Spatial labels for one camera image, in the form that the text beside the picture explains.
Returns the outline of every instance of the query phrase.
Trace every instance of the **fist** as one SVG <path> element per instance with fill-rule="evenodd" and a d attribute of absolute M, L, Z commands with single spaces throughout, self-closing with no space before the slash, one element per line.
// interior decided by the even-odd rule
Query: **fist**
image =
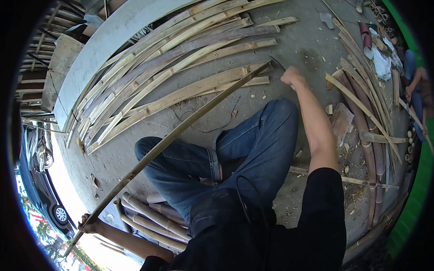
<path fill-rule="evenodd" d="M 408 102 L 411 100 L 411 94 L 413 93 L 414 88 L 411 86 L 405 87 L 405 97 L 407 98 Z"/>
<path fill-rule="evenodd" d="M 307 84 L 303 74 L 294 66 L 290 66 L 280 80 L 287 85 Z"/>
<path fill-rule="evenodd" d="M 78 229 L 84 233 L 97 233 L 99 227 L 103 223 L 99 218 L 96 219 L 96 221 L 92 223 L 88 223 L 87 225 L 83 226 L 84 223 L 89 219 L 90 214 L 84 214 L 82 215 L 82 222 L 79 222 Z"/>

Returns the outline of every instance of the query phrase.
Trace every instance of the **car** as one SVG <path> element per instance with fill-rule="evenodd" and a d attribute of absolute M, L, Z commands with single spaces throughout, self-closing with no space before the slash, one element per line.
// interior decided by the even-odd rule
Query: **car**
<path fill-rule="evenodd" d="M 29 167 L 35 167 L 37 171 L 42 173 L 49 169 L 54 162 L 51 140 L 47 141 L 50 138 L 50 133 L 45 132 L 44 128 L 48 127 L 41 122 L 38 122 L 36 127 L 23 125 L 27 163 Z"/>
<path fill-rule="evenodd" d="M 18 171 L 29 201 L 45 217 L 61 239 L 70 240 L 74 237 L 73 228 L 77 228 L 60 201 L 50 174 L 47 170 L 39 172 L 37 170 L 39 166 L 35 167 L 37 163 L 36 155 L 27 158 L 26 143 L 23 137 Z"/>

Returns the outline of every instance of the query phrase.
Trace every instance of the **leg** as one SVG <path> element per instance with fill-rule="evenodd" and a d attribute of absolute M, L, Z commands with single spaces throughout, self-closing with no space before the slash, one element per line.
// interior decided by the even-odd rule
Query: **leg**
<path fill-rule="evenodd" d="M 405 51 L 405 60 L 404 60 L 404 75 L 409 80 L 409 83 L 413 81 L 414 74 L 416 72 L 416 56 L 413 51 L 407 50 Z"/>
<path fill-rule="evenodd" d="M 237 171 L 219 188 L 237 188 L 252 203 L 271 207 L 291 166 L 298 133 L 298 109 L 286 99 L 269 102 L 253 117 L 217 140 L 220 161 L 247 156 Z"/>
<path fill-rule="evenodd" d="M 413 113 L 417 116 L 417 118 L 422 122 L 422 98 L 421 93 L 417 91 L 413 91 L 411 94 L 411 108 Z M 418 134 L 421 142 L 425 141 L 425 137 L 422 134 L 422 129 L 416 122 L 413 122 L 413 127 L 416 129 L 416 133 Z"/>
<path fill-rule="evenodd" d="M 134 149 L 137 159 L 142 159 L 160 141 L 159 137 L 139 140 Z M 192 176 L 220 179 L 217 156 L 213 150 L 180 140 L 164 149 L 143 172 L 186 221 L 189 220 L 191 204 L 213 188 L 193 180 Z"/>

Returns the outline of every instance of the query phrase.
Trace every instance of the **wooden board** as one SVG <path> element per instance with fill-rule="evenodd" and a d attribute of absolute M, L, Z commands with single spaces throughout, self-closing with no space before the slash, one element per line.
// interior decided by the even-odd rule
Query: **wooden board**
<path fill-rule="evenodd" d="M 231 82 L 231 83 L 226 83 L 226 84 L 221 84 L 221 85 L 218 86 L 218 87 L 211 88 L 211 89 L 206 90 L 206 91 L 204 91 L 204 92 L 201 92 L 201 93 L 199 93 L 199 94 L 197 94 L 197 95 L 191 96 L 191 97 L 189 97 L 189 99 L 190 99 L 190 98 L 194 98 L 194 97 L 199 97 L 199 96 L 202 96 L 202 95 L 207 95 L 207 94 L 211 94 L 211 93 L 216 93 L 216 92 L 223 91 L 223 90 L 227 89 L 228 87 L 230 87 L 232 84 L 234 84 L 234 83 L 236 83 L 236 82 L 237 82 L 237 81 L 234 81 L 234 82 Z M 248 86 L 252 86 L 252 85 L 269 84 L 269 83 L 270 83 L 270 80 L 269 80 L 268 76 L 257 76 L 257 77 L 254 77 L 252 80 L 248 81 L 246 84 L 242 85 L 240 88 L 248 87 Z M 135 115 L 137 112 L 139 112 L 140 110 L 142 110 L 143 108 L 147 107 L 147 106 L 150 105 L 150 104 L 151 104 L 151 103 L 149 103 L 149 104 L 144 104 L 144 105 L 141 105 L 141 106 L 138 106 L 138 107 L 136 107 L 136 108 L 131 109 L 130 111 L 128 111 L 128 113 L 125 115 L 125 117 L 130 117 L 130 116 L 132 116 L 132 115 Z M 111 117 L 111 118 L 109 118 L 109 119 L 104 123 L 103 126 L 105 126 L 105 125 L 109 125 L 110 122 L 112 122 L 114 118 L 115 118 L 115 117 Z"/>
<path fill-rule="evenodd" d="M 369 132 L 360 132 L 359 133 L 360 139 L 364 139 L 369 142 L 377 142 L 377 143 L 389 143 L 385 136 L 380 134 L 373 134 Z M 399 137 L 390 137 L 393 143 L 407 143 L 408 138 L 399 138 Z"/>
<path fill-rule="evenodd" d="M 92 35 L 65 77 L 59 90 L 63 107 L 58 104 L 53 111 L 59 128 L 64 129 L 69 112 L 87 83 L 119 47 L 143 26 L 198 1 L 178 0 L 174 4 L 172 0 L 129 0 L 114 12 Z"/>
<path fill-rule="evenodd" d="M 354 80 L 356 80 L 359 86 L 363 89 L 364 93 L 368 96 L 369 100 L 371 101 L 371 104 L 374 105 L 376 112 L 378 112 L 374 98 L 372 97 L 371 92 L 369 91 L 369 87 L 366 84 L 366 82 L 362 79 L 360 74 L 358 74 L 343 57 L 341 57 L 340 64 L 342 69 L 347 73 L 349 73 L 354 78 Z"/>
<path fill-rule="evenodd" d="M 241 44 L 234 45 L 234 46 L 229 46 L 229 47 L 226 47 L 223 49 L 216 50 L 212 53 L 209 53 L 208 55 L 204 56 L 203 58 L 195 61 L 193 64 L 187 66 L 183 70 L 192 68 L 194 66 L 203 64 L 203 63 L 208 62 L 208 61 L 216 60 L 216 59 L 221 58 L 221 57 L 229 56 L 229 55 L 232 55 L 235 53 L 245 52 L 248 50 L 254 50 L 257 48 L 261 48 L 261 47 L 273 46 L 276 44 L 277 44 L 277 42 L 274 38 L 269 38 L 269 39 L 254 40 L 251 42 L 246 42 L 246 43 L 241 43 Z"/>
<path fill-rule="evenodd" d="M 167 71 L 165 71 L 160 77 L 157 78 L 157 80 L 151 82 L 148 86 L 146 86 L 141 92 L 139 92 L 122 110 L 121 112 L 115 117 L 113 122 L 108 125 L 108 127 L 104 130 L 104 132 L 101 134 L 101 136 L 98 138 L 98 143 L 101 143 L 104 138 L 107 136 L 107 134 L 114 128 L 114 126 L 123 118 L 123 116 L 132 109 L 138 102 L 140 102 L 147 94 L 149 94 L 152 90 L 154 90 L 156 87 L 158 87 L 161 83 L 165 82 L 167 79 L 169 79 L 171 76 L 176 74 L 177 72 L 181 71 L 183 68 L 188 66 L 189 64 L 193 63 L 194 61 L 198 60 L 202 56 L 207 55 L 208 53 L 221 48 L 228 44 L 228 41 L 221 41 L 217 42 L 215 44 L 208 45 L 197 52 L 191 54 L 186 59 L 183 59 L 173 67 L 169 68 Z"/>
<path fill-rule="evenodd" d="M 286 18 L 281 18 L 281 19 L 269 21 L 267 23 L 262 23 L 258 26 L 281 26 L 284 24 L 296 23 L 296 22 L 298 22 L 298 19 L 294 16 L 291 16 L 291 17 L 286 17 Z"/>
<path fill-rule="evenodd" d="M 207 77 L 205 79 L 202 79 L 198 82 L 195 82 L 191 85 L 188 85 L 187 87 L 181 88 L 177 91 L 175 91 L 174 93 L 170 94 L 171 97 L 175 97 L 175 98 L 171 98 L 171 101 L 175 101 L 177 103 L 178 101 L 182 101 L 182 97 L 184 97 L 184 99 L 187 99 L 191 96 L 194 95 L 194 91 L 196 91 L 196 93 L 201 93 L 205 90 L 208 90 L 210 87 L 212 87 L 213 85 L 219 85 L 225 82 L 230 82 L 233 80 L 237 80 L 240 79 L 242 76 L 244 76 L 246 74 L 246 72 L 249 72 L 251 70 L 253 70 L 255 67 L 259 66 L 260 64 L 262 64 L 264 62 L 259 62 L 257 64 L 252 64 L 252 65 L 246 65 L 246 66 L 241 66 L 235 69 L 231 69 L 229 71 L 225 71 L 225 72 L 221 72 L 218 73 L 216 75 Z M 161 108 L 161 103 L 158 101 L 158 103 L 154 103 L 153 104 L 154 108 Z M 136 124 L 137 122 L 139 122 L 140 120 L 144 119 L 145 117 L 149 116 L 148 111 L 143 108 L 142 110 L 140 110 L 139 112 L 137 112 L 135 115 L 129 117 L 128 119 L 124 120 L 122 123 L 120 123 L 119 125 L 115 126 L 105 137 L 104 140 L 102 140 L 100 143 L 99 142 L 95 142 L 94 144 L 92 144 L 91 146 L 89 146 L 86 149 L 86 152 L 88 154 L 91 154 L 92 152 L 94 152 L 95 150 L 99 149 L 101 146 L 103 146 L 105 143 L 109 142 L 111 139 L 113 139 L 114 137 L 116 137 L 118 134 L 120 134 L 121 132 L 125 131 L 126 129 L 128 129 L 129 127 L 131 127 L 132 125 Z"/>
<path fill-rule="evenodd" d="M 293 167 L 293 166 L 289 167 L 289 172 L 303 174 L 303 175 L 306 175 L 306 176 L 309 175 L 309 170 L 304 169 L 304 168 L 299 168 L 299 167 Z M 373 182 L 369 182 L 369 181 L 365 181 L 365 180 L 359 180 L 359 179 L 354 179 L 354 178 L 350 178 L 350 177 L 346 177 L 346 176 L 341 176 L 341 178 L 342 178 L 342 182 L 343 183 L 356 183 L 356 184 L 361 184 L 361 185 L 364 185 L 364 186 L 373 186 L 373 187 L 380 187 L 380 188 L 399 189 L 399 186 L 393 186 L 393 185 L 382 184 L 382 183 L 373 183 Z"/>
<path fill-rule="evenodd" d="M 41 102 L 42 110 L 46 112 L 53 110 L 57 93 L 62 88 L 63 81 L 83 46 L 84 44 L 78 40 L 63 33 L 60 34 L 45 78 Z"/>
<path fill-rule="evenodd" d="M 176 48 L 170 50 L 169 52 L 166 52 L 152 60 L 146 61 L 139 65 L 136 69 L 133 71 L 127 73 L 121 80 L 117 81 L 111 88 L 108 88 L 100 97 L 98 97 L 95 100 L 96 104 L 100 104 L 104 99 L 106 99 L 111 93 L 116 91 L 118 88 L 124 88 L 124 86 L 132 82 L 133 79 L 135 79 L 137 76 L 142 75 L 143 73 L 149 71 L 150 69 L 153 69 L 154 67 L 157 67 L 161 65 L 162 63 L 165 63 L 166 61 L 169 61 L 170 59 L 173 59 L 175 57 L 179 57 L 182 54 L 186 52 L 190 52 L 194 49 L 198 49 L 210 44 L 215 44 L 219 41 L 225 42 L 226 44 L 229 44 L 231 42 L 235 42 L 243 37 L 246 36 L 255 36 L 255 35 L 263 35 L 263 34 L 272 34 L 272 33 L 279 33 L 280 29 L 277 26 L 259 26 L 259 27 L 249 27 L 244 29 L 235 29 L 235 30 L 229 30 L 224 33 L 215 34 L 211 36 L 207 36 L 201 39 L 197 39 L 192 42 L 184 43 L 182 45 L 177 46 Z"/>
<path fill-rule="evenodd" d="M 368 84 L 368 86 L 371 89 L 371 94 L 373 98 L 376 101 L 376 105 L 378 108 L 378 111 L 380 113 L 381 121 L 386 128 L 386 131 L 393 135 L 393 125 L 392 121 L 390 119 L 390 114 L 388 112 L 388 108 L 384 99 L 384 93 L 382 89 L 378 85 L 378 80 L 376 77 L 375 71 L 373 71 L 372 67 L 367 62 L 366 58 L 364 57 L 363 53 L 361 53 L 360 48 L 357 46 L 357 44 L 353 41 L 351 42 L 343 32 L 339 33 L 339 37 L 341 37 L 342 41 L 347 45 L 346 48 L 349 48 L 352 52 L 352 59 L 354 61 L 358 60 L 361 67 L 355 67 L 359 73 L 361 73 L 362 77 Z"/>
<path fill-rule="evenodd" d="M 393 82 L 393 107 L 399 107 L 399 93 L 401 88 L 401 79 L 397 70 L 392 69 Z"/>
<path fill-rule="evenodd" d="M 402 164 L 402 159 L 399 156 L 399 152 L 398 152 L 398 148 L 396 147 L 396 144 L 392 142 L 392 140 L 390 139 L 388 133 L 383 128 L 383 126 L 381 125 L 381 123 L 372 115 L 372 113 L 366 108 L 366 106 L 364 106 L 362 104 L 362 102 L 360 102 L 360 100 L 357 99 L 357 97 L 354 94 L 352 94 L 345 86 L 343 86 L 341 83 L 339 83 L 330 74 L 326 73 L 325 74 L 325 79 L 327 81 L 329 81 L 330 83 L 334 84 L 337 88 L 339 88 L 346 96 L 348 96 L 348 98 L 350 98 L 358 107 L 360 107 L 360 109 L 362 109 L 362 111 L 365 113 L 365 115 L 368 118 L 370 118 L 375 123 L 375 125 L 377 126 L 377 128 L 386 137 L 387 141 L 389 142 L 390 146 L 392 147 L 392 150 L 398 156 L 399 162 Z"/>

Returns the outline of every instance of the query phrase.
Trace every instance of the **knee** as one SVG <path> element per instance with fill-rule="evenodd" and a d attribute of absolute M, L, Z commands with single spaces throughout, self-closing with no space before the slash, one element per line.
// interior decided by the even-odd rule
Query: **knee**
<path fill-rule="evenodd" d="M 161 141 L 159 137 L 144 137 L 136 142 L 134 146 L 134 154 L 138 160 L 141 160 L 158 142 Z"/>
<path fill-rule="evenodd" d="M 412 60 L 412 59 L 416 59 L 416 56 L 414 55 L 413 51 L 408 49 L 407 51 L 405 51 L 405 58 Z"/>
<path fill-rule="evenodd" d="M 298 117 L 298 108 L 293 101 L 288 99 L 280 98 L 277 100 L 273 100 L 270 103 L 272 106 L 271 112 L 278 116 L 284 117 Z"/>

